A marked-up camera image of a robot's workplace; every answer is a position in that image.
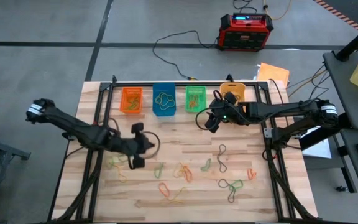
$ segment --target wooden tabletop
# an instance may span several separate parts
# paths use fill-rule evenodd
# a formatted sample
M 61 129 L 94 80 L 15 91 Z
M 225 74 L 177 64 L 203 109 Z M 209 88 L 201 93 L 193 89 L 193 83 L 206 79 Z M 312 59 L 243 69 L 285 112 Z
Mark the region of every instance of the wooden tabletop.
M 84 83 L 76 114 L 78 119 L 92 123 L 99 84 Z M 284 102 L 288 102 L 282 83 L 278 82 L 278 85 Z M 275 86 L 270 83 L 269 86 L 272 103 L 281 103 Z M 213 90 L 218 88 L 207 87 L 208 104 L 213 99 Z M 185 111 L 185 87 L 177 87 L 175 116 L 158 118 L 153 114 L 152 87 L 143 88 L 141 114 L 125 115 L 119 111 L 121 90 L 114 89 L 110 117 L 117 120 L 122 136 L 132 138 L 131 125 L 143 122 L 145 131 L 155 132 L 160 137 L 161 150 L 155 158 L 146 160 L 145 168 L 136 170 L 130 170 L 127 162 L 119 162 L 116 153 L 104 152 L 94 222 L 277 221 L 269 169 L 267 162 L 262 159 L 265 145 L 260 125 L 221 123 L 215 134 L 200 130 L 195 124 L 195 114 Z M 246 101 L 256 101 L 253 88 L 247 87 Z M 110 121 L 109 125 L 114 127 L 114 122 Z M 285 120 L 277 119 L 277 125 L 286 126 Z M 224 173 L 219 171 L 217 161 L 221 144 L 227 148 L 221 156 L 227 166 Z M 288 144 L 299 147 L 296 140 Z M 68 153 L 79 147 L 77 142 L 70 143 Z M 62 215 L 80 191 L 86 152 L 86 149 L 78 151 L 65 161 L 53 218 Z M 317 216 L 302 152 L 286 148 L 283 155 L 292 191 L 306 209 Z M 111 165 L 112 159 L 119 168 Z M 206 165 L 208 159 L 211 159 L 211 167 L 202 171 L 200 168 Z M 191 171 L 191 182 L 184 177 L 175 177 L 174 171 L 180 162 Z M 161 177 L 157 179 L 154 170 L 160 163 L 163 163 L 163 169 Z M 248 169 L 257 173 L 252 180 L 247 176 Z M 236 190 L 233 203 L 227 200 L 231 191 L 218 186 L 220 179 L 226 179 L 229 183 L 243 181 L 243 187 Z M 158 189 L 160 183 L 169 188 L 169 199 L 182 191 L 176 200 L 167 200 Z M 88 212 L 90 192 L 84 215 Z M 284 214 L 288 217 L 283 192 L 281 200 Z

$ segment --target hazard stripe tape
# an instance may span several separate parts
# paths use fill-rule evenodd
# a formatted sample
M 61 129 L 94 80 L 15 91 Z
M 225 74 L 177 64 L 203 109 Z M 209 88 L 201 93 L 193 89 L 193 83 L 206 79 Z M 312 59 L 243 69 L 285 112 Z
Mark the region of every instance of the hazard stripe tape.
M 342 19 L 342 21 L 346 22 L 347 24 L 349 24 L 350 26 L 352 26 L 353 28 L 358 30 L 358 23 L 349 19 L 347 16 L 345 16 L 341 12 L 338 12 L 338 10 L 334 9 L 329 4 L 325 3 L 323 0 L 313 0 L 313 1 L 316 2 L 317 4 L 319 4 L 321 7 L 325 8 L 327 11 L 332 13 L 334 16 Z

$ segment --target gray floor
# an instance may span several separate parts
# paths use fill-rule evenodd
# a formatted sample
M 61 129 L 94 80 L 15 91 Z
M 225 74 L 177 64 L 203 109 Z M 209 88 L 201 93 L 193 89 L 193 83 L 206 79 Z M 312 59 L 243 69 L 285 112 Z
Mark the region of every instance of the gray floor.
M 0 41 L 94 42 L 106 3 L 0 1 Z M 254 0 L 250 6 L 260 9 L 261 5 L 261 0 Z M 280 15 L 286 6 L 287 1 L 269 1 L 273 16 Z M 231 0 L 115 0 L 103 42 L 153 43 L 168 34 L 194 29 L 201 41 L 211 43 L 218 34 L 219 18 L 233 11 Z M 293 1 L 288 14 L 274 26 L 268 44 L 344 45 L 358 34 L 312 0 Z M 196 43 L 196 37 L 188 34 L 165 42 Z M 0 189 L 0 219 L 9 219 L 9 223 L 46 220 L 67 142 L 51 125 L 26 123 L 25 111 L 33 99 L 43 97 L 75 114 L 92 50 L 0 47 L 0 141 L 32 152 L 27 162 L 11 162 Z M 184 74 L 201 80 L 222 79 L 228 73 L 236 79 L 251 79 L 257 65 L 264 62 L 289 69 L 292 83 L 314 74 L 327 51 L 157 49 L 162 57 L 176 62 Z M 172 66 L 155 58 L 150 48 L 101 49 L 92 80 L 110 80 L 112 75 L 119 80 L 182 80 Z M 331 88 L 322 97 L 343 111 L 331 81 L 323 86 Z M 310 92 L 311 87 L 306 86 L 291 100 L 304 100 Z M 358 222 L 358 193 L 334 190 L 344 184 L 339 169 L 310 170 L 309 177 L 320 217 Z

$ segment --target blue bin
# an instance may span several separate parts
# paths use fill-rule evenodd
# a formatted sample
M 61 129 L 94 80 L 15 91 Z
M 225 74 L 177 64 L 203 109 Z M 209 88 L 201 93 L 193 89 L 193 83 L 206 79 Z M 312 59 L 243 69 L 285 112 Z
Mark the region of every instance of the blue bin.
M 174 83 L 156 83 L 153 85 L 153 112 L 157 116 L 173 116 L 177 110 Z

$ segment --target green bin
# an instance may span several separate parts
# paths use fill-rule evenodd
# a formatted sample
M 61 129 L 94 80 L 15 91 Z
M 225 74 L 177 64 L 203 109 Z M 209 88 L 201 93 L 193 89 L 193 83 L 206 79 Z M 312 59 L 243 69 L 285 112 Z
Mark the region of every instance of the green bin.
M 206 108 L 206 87 L 186 86 L 186 110 L 198 113 Z

